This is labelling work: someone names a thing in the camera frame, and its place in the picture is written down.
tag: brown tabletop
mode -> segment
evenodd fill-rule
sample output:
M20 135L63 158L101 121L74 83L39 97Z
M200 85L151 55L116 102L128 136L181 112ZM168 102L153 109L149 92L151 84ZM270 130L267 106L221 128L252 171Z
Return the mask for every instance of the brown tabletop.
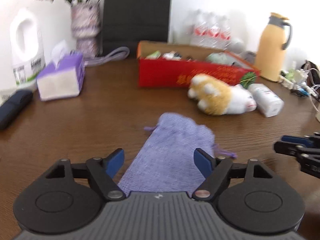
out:
M121 147L131 164L148 138L144 126L154 126L164 112L176 112L205 124L221 148L238 154L237 162L262 160L303 197L306 213L298 232L308 240L320 238L320 179L299 170L293 157L275 154L273 141L282 135L303 136L320 130L315 111L278 83L259 80L282 100L278 116L265 118L257 110L241 115L207 116L189 100L186 89L138 88L135 60L86 69L81 95L33 102L5 131L0 132L0 239L19 233L12 204L18 194L56 160L73 163L106 156Z

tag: purple drawstring bag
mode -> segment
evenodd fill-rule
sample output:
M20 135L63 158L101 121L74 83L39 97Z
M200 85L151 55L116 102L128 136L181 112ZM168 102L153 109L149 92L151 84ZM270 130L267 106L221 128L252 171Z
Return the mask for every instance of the purple drawstring bag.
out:
M157 126L148 130L152 134L118 186L127 195L130 191L187 191L191 195L204 181L193 152L201 148L213 157L214 134L176 113L162 114Z

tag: black paper bag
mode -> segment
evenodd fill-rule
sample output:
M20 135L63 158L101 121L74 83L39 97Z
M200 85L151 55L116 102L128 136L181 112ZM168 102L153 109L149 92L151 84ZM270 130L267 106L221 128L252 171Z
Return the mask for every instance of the black paper bag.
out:
M170 0L104 0L103 55L120 46L136 54L139 41L168 41Z

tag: plush toy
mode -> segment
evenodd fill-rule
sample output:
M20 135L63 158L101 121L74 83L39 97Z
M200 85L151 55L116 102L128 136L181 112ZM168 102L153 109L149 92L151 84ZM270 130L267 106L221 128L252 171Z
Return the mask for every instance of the plush toy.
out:
M242 114L257 107L252 94L242 85L229 86L206 74L191 79L188 96L198 100L199 109L211 115Z

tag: gray gripper base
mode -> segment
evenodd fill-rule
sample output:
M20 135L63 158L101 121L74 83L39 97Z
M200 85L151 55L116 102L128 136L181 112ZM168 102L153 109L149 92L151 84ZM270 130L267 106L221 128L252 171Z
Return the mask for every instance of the gray gripper base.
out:
M89 225L55 236L22 231L15 240L303 240L295 232L254 236L223 222L209 203L185 192L132 192L109 202Z

